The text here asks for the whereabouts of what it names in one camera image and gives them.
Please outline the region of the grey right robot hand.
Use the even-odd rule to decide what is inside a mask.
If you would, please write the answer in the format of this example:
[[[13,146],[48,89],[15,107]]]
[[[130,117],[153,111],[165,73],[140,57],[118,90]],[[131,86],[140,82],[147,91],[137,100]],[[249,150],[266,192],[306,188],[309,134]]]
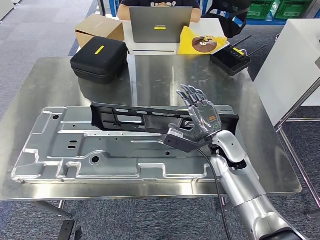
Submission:
[[[183,91],[176,92],[188,107],[193,127],[190,130],[183,129],[174,123],[170,123],[169,128],[181,132],[184,138],[192,142],[199,142],[221,130],[222,122],[219,114],[202,90],[185,84],[182,84],[181,88]]]

